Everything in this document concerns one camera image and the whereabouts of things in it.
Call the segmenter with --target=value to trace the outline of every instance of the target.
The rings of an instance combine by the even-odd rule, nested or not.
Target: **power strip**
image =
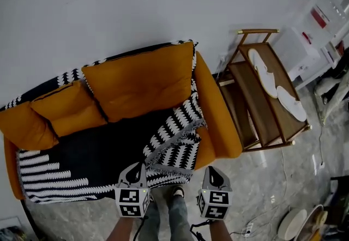
[[[250,222],[247,224],[246,228],[243,229],[243,232],[241,235],[243,237],[249,237],[251,235],[251,232],[252,232],[252,228],[253,228],[253,222]]]

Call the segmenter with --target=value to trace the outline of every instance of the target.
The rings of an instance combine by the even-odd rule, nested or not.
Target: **wooden shelf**
[[[244,149],[257,144],[258,139],[251,128],[248,109],[239,87],[236,83],[232,83],[219,86],[219,88],[230,111],[230,115],[234,121],[236,131]]]
[[[228,68],[243,94],[261,145],[269,145],[280,137],[280,131],[259,80],[246,61],[230,64]]]
[[[284,87],[292,96],[299,100],[299,96],[292,85],[290,78],[287,75],[284,66],[281,64],[277,55],[274,53],[273,49],[268,43],[253,43],[253,44],[243,44],[238,46],[239,51],[244,56],[248,67],[250,68],[250,73],[254,77],[258,77],[258,74],[253,70],[253,66],[248,58],[248,50],[256,49],[260,54],[262,60],[267,66],[268,72],[273,73],[275,77],[275,85]],[[262,85],[257,79],[257,83],[261,88]],[[265,95],[271,105],[271,109],[275,114],[276,122],[280,128],[281,138],[284,142],[287,142],[295,137],[300,131],[307,127],[308,123],[300,122],[294,118],[281,104],[278,99],[273,99],[268,94]]]

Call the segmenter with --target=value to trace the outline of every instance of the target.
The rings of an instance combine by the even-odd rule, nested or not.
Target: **gray floor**
[[[234,192],[233,206],[226,219],[228,230],[241,232],[250,220],[257,217],[249,240],[278,240],[277,226],[288,208],[311,209],[322,202],[329,191],[330,177],[340,176],[344,172],[343,147],[349,114],[342,106],[329,117],[321,137],[325,167],[320,169],[318,139],[321,126],[314,96],[306,88],[299,94],[313,130],[299,136],[295,146],[282,149],[287,181],[282,169],[281,149],[245,153],[237,159],[222,159],[213,163],[229,176]],[[203,221],[199,218],[195,198],[203,174],[203,168],[196,171],[191,183],[185,186],[189,223]],[[162,191],[155,190],[155,199],[161,211],[159,240],[170,240]],[[37,225],[52,240],[105,240],[118,220],[114,201],[109,198],[51,205],[27,202],[27,205]],[[207,226],[199,230],[206,240],[210,240]],[[245,239],[236,234],[232,237],[233,240]]]

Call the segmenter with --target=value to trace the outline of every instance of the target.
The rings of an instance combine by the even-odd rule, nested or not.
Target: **black and white blanket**
[[[195,46],[191,96],[179,108],[79,131],[49,150],[19,150],[26,196],[41,204],[114,198],[119,174],[137,161],[146,163],[150,188],[188,183],[200,143],[195,130],[205,125],[194,80]]]

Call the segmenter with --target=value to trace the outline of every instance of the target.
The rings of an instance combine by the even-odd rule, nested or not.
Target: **white slipper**
[[[254,66],[255,70],[258,72],[258,76],[262,83],[264,90],[272,98],[276,99],[278,97],[278,92],[275,87],[275,78],[273,73],[269,73],[266,64],[262,60],[261,56],[256,49],[249,49],[248,51],[249,59]]]
[[[283,87],[278,86],[278,98],[282,106],[291,113],[297,120],[304,122],[306,120],[306,112],[302,103],[290,95]]]

